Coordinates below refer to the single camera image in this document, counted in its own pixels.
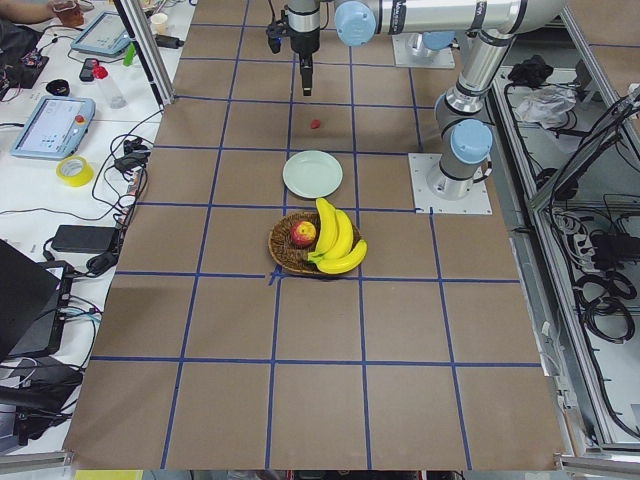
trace screen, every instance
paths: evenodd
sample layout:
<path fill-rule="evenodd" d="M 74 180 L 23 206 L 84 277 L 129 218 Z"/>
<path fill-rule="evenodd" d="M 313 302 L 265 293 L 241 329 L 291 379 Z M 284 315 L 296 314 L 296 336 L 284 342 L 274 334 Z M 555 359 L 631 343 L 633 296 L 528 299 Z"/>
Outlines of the screen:
<path fill-rule="evenodd" d="M 83 47 L 113 50 L 125 33 L 124 25 L 118 15 L 103 15 L 79 40 Z"/>
<path fill-rule="evenodd" d="M 59 151 L 81 108 L 82 102 L 73 100 L 45 101 L 18 147 L 30 152 Z"/>
<path fill-rule="evenodd" d="M 42 314 L 59 279 L 0 240 L 0 362 Z"/>

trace fruit basket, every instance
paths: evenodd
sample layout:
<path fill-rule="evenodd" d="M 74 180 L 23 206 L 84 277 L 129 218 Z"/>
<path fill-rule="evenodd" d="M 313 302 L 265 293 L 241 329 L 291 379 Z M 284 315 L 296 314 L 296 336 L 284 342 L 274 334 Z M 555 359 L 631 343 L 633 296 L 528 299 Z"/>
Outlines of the fruit basket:
<path fill-rule="evenodd" d="M 296 247 L 291 243 L 291 227 L 302 220 L 313 223 L 318 235 L 320 234 L 320 215 L 317 212 L 291 213 L 271 229 L 269 233 L 269 253 L 278 265 L 290 272 L 302 275 L 327 276 L 326 273 L 318 270 L 315 264 L 307 261 L 307 255 L 316 247 L 315 241 L 306 248 Z M 355 245 L 361 237 L 356 226 L 352 225 L 352 227 L 353 245 Z"/>

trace white desk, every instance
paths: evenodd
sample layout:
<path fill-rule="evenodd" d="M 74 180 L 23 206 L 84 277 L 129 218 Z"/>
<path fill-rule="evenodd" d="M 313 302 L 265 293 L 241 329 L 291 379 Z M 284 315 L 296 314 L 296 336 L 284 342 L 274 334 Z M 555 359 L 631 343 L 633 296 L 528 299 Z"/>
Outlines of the white desk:
<path fill-rule="evenodd" d="M 94 3 L 96 8 L 85 13 L 85 25 L 104 10 L 115 11 L 115 7 L 105 1 L 99 0 Z M 194 7 L 189 5 L 189 2 L 186 0 L 163 10 L 169 15 L 170 35 L 182 40 L 186 38 L 191 17 L 193 16 L 193 10 Z M 59 22 L 53 20 L 52 25 L 56 24 L 59 25 Z M 96 55 L 86 55 L 77 51 L 72 51 L 70 55 L 78 61 L 68 58 L 67 52 L 69 51 L 69 45 L 72 39 L 78 34 L 79 32 L 68 28 L 51 28 L 44 33 L 39 43 L 41 47 L 49 44 L 55 36 L 59 37 L 56 43 L 48 45 L 42 50 L 42 54 L 50 57 L 50 61 L 40 74 L 33 89 L 23 90 L 15 99 L 2 104 L 0 109 L 0 119 L 2 121 L 20 122 L 28 118 L 40 97 L 49 95 L 45 89 L 46 84 L 58 78 L 63 78 L 69 82 L 71 96 L 92 98 L 96 101 L 96 120 L 140 121 L 158 110 L 158 104 L 137 57 L 134 59 L 133 65 L 129 67 L 125 67 L 121 60 L 115 63 L 104 64 L 109 74 L 116 80 L 121 90 L 123 90 L 125 98 L 127 99 L 127 105 L 123 108 L 117 110 L 108 108 L 104 102 L 102 102 L 102 94 L 98 90 L 98 85 L 95 82 L 81 82 L 78 75 L 80 74 L 82 62 L 85 58 L 97 57 L 107 62 L 114 59 Z M 182 49 L 161 48 L 160 52 L 169 77 L 174 78 Z M 9 91 L 6 98 L 11 98 L 14 93 L 15 90 Z M 159 123 L 160 118 L 160 116 L 155 117 L 152 121 Z"/>
<path fill-rule="evenodd" d="M 96 9 L 85 13 L 87 22 L 100 11 L 114 8 L 105 1 L 94 0 L 94 3 Z M 194 7 L 185 0 L 164 11 L 169 15 L 169 34 L 185 39 Z M 54 34 L 75 36 L 76 32 L 68 29 L 50 29 L 43 35 L 40 46 L 48 44 Z M 97 175 L 100 166 L 109 155 L 111 139 L 127 133 L 137 122 L 158 111 L 159 107 L 148 85 L 145 73 L 139 61 L 136 60 L 134 65 L 130 67 L 123 66 L 122 62 L 107 65 L 110 74 L 118 81 L 128 102 L 127 106 L 122 109 L 108 108 L 97 85 L 84 84 L 79 80 L 78 74 L 82 65 L 67 57 L 70 43 L 71 39 L 61 38 L 57 43 L 44 49 L 43 54 L 49 56 L 51 60 L 42 72 L 36 86 L 31 90 L 23 90 L 15 99 L 3 103 L 0 106 L 0 122 L 24 122 L 40 97 L 48 95 L 45 90 L 46 83 L 56 78 L 66 79 L 70 84 L 72 96 L 89 97 L 96 101 L 96 116 L 76 153 L 87 159 Z M 173 79 L 182 49 L 160 50 L 169 76 Z M 87 57 L 79 52 L 72 52 L 72 56 L 80 60 Z M 13 94 L 12 90 L 6 98 L 11 98 Z M 161 114 L 154 116 L 150 121 L 137 128 L 135 133 L 153 141 L 161 118 Z M 17 158 L 9 155 L 8 152 L 18 132 L 17 128 L 0 128 L 0 211 L 43 207 L 72 212 L 86 218 L 96 218 L 108 209 L 105 204 L 99 203 L 91 197 L 93 182 L 79 188 L 69 187 L 62 183 L 55 175 L 56 161 Z M 109 179 L 119 191 L 126 190 L 126 182 L 117 171 L 112 171 Z M 115 193 L 103 181 L 98 182 L 96 195 L 106 200 L 117 200 Z M 0 215 L 0 238 L 9 240 L 13 246 L 32 260 L 44 261 L 42 245 L 55 234 L 58 225 L 61 224 L 113 226 L 114 222 L 111 214 L 96 222 L 44 211 L 4 214 Z M 84 271 L 86 270 L 85 263 L 91 256 L 89 254 L 65 253 L 56 254 L 56 259 L 65 260 Z M 96 279 L 74 281 L 72 293 L 102 308 L 114 271 L 115 269 L 111 269 Z M 64 363 L 80 364 L 87 355 L 92 337 L 93 328 L 89 320 L 70 322 L 65 325 L 61 348 L 54 357 Z M 3 376 L 4 372 L 0 372 L 0 378 Z M 78 393 L 79 388 L 76 389 L 69 401 L 74 400 Z M 29 445 L 15 450 L 12 454 L 61 450 L 69 424 L 70 422 L 67 421 L 48 429 L 39 440 L 29 441 Z"/>

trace plastic bag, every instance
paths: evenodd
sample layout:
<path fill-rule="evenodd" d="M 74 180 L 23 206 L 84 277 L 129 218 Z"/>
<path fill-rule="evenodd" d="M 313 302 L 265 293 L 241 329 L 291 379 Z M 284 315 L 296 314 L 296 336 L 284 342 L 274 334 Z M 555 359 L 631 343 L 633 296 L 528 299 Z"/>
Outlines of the plastic bag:
<path fill-rule="evenodd" d="M 568 88 L 549 86 L 534 90 L 515 109 L 523 122 L 539 123 L 543 128 L 565 125 L 566 113 L 576 104 L 576 92 Z"/>

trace banana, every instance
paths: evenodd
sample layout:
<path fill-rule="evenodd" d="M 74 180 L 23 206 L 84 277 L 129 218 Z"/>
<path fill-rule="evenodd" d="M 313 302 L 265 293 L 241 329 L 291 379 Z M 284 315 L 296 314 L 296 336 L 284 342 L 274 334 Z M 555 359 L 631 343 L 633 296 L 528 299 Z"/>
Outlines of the banana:
<path fill-rule="evenodd" d="M 324 198 L 316 199 L 316 208 L 320 214 L 320 234 L 316 249 L 309 253 L 309 258 L 327 253 L 338 238 L 338 223 L 336 222 L 336 208 Z"/>
<path fill-rule="evenodd" d="M 330 275 L 345 273 L 360 265 L 367 254 L 367 248 L 367 242 L 365 242 L 364 239 L 360 239 L 348 255 L 342 258 L 335 258 L 333 260 L 323 258 L 316 265 L 318 270 Z"/>
<path fill-rule="evenodd" d="M 342 258 L 351 251 L 353 247 L 353 227 L 351 226 L 351 219 L 344 213 L 343 210 L 336 208 L 336 221 L 338 223 L 338 238 L 333 247 L 329 249 L 322 257 L 318 257 L 317 261 L 321 259 L 334 260 L 336 258 Z"/>

